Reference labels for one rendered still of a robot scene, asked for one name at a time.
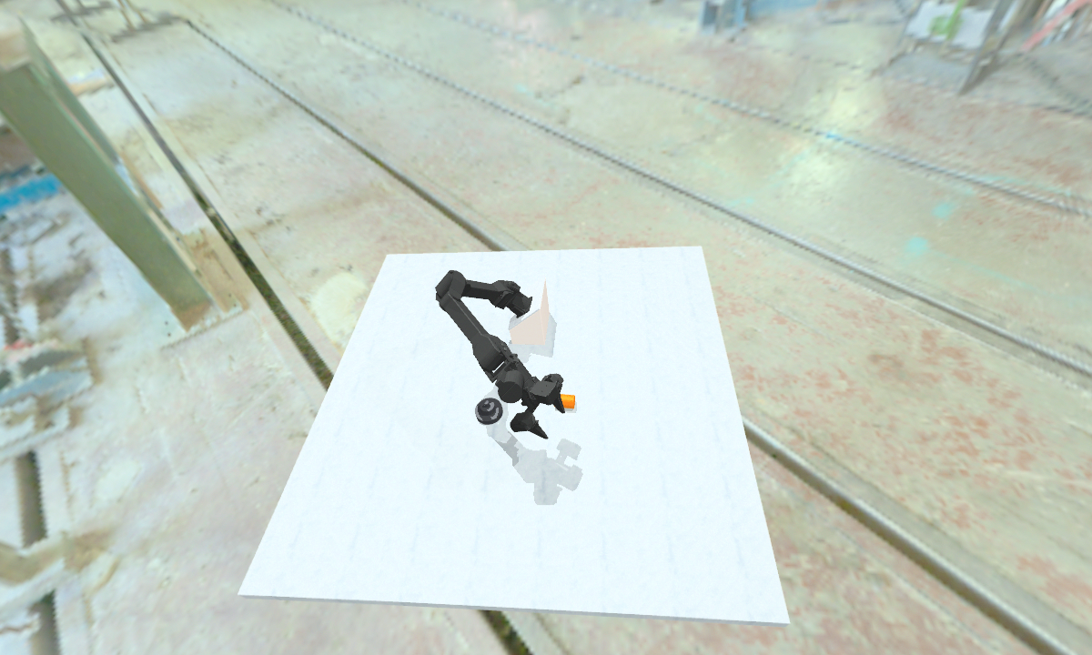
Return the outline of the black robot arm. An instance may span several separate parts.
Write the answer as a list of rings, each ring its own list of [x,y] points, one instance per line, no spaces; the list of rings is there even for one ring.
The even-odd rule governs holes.
[[[529,314],[533,296],[525,296],[520,293],[520,285],[514,281],[497,279],[483,283],[474,279],[466,279],[456,270],[450,270],[443,279],[435,286],[435,301],[439,302],[440,309],[453,318],[453,322],[464,333],[472,344],[474,357],[479,362],[485,376],[495,382],[499,388],[499,397],[506,403],[517,403],[522,397],[522,388],[531,376],[529,369],[518,359],[518,354],[510,352],[506,347],[503,340],[492,336],[485,331],[477,318],[471,314],[466,303],[461,301],[463,296],[480,299],[488,299],[494,307],[505,309],[506,307],[518,317]],[[505,362],[503,362],[505,361]],[[553,405],[554,398],[560,395],[558,388],[561,385],[557,376],[549,374],[541,381],[533,378],[532,388],[525,388],[531,405],[537,403],[542,405]]]

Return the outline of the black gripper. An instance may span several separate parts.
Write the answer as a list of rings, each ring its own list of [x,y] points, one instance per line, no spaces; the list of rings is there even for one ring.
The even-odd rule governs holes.
[[[555,408],[557,408],[558,410],[560,410],[560,413],[563,414],[563,405],[562,405],[562,398],[561,398],[561,389],[563,386],[562,385],[563,378],[562,378],[562,376],[557,374],[557,373],[555,373],[554,376],[557,376],[557,378],[559,379],[561,385],[558,388],[558,390],[560,391],[560,395],[557,398],[554,398],[553,406]],[[534,377],[530,376],[529,377],[529,381],[526,381],[524,383],[524,388],[522,388],[522,397],[521,397],[522,402],[521,402],[521,405],[523,407],[525,407],[525,406],[529,406],[529,407],[526,408],[526,410],[524,410],[524,413],[517,413],[517,415],[514,415],[514,418],[510,422],[510,427],[512,428],[513,432],[529,431],[529,432],[532,432],[532,434],[537,434],[537,436],[542,437],[543,439],[549,439],[549,436],[547,436],[547,434],[545,434],[545,432],[543,432],[543,428],[541,428],[541,426],[539,426],[539,420],[535,419],[535,416],[533,415],[535,408],[537,408],[541,405],[541,403],[537,403],[537,405],[535,405],[535,406],[531,405],[531,403],[529,401],[529,394],[526,394],[525,388],[532,388],[533,386],[533,383],[534,383],[532,381],[533,378],[535,378],[535,376]]]

